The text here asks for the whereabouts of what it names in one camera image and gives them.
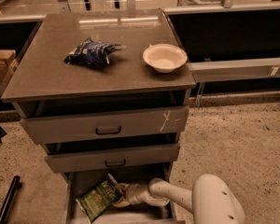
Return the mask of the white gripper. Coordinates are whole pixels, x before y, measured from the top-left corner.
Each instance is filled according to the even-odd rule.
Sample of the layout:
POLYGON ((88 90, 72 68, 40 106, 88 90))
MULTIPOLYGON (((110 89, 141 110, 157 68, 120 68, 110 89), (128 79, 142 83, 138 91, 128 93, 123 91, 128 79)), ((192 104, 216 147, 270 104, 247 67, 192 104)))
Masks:
POLYGON ((115 203, 112 203, 114 207, 123 208, 129 206, 130 204, 140 204, 146 203, 151 206, 162 207, 170 202, 168 198, 163 197, 153 197, 152 194, 148 190, 148 185, 142 184, 127 184, 127 183, 119 183, 116 185, 116 189, 124 192, 125 191, 125 199, 120 200, 115 203))

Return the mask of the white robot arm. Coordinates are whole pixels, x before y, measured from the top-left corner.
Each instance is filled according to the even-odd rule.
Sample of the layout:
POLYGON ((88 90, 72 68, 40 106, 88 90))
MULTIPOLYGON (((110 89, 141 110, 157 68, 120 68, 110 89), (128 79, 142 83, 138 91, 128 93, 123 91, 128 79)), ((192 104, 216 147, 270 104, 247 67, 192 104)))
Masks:
POLYGON ((201 175, 191 189, 153 178, 147 184, 119 183, 121 197, 113 203, 122 208, 146 203, 163 207, 173 202, 192 213, 194 224, 244 224, 245 212, 228 185, 216 175, 201 175))

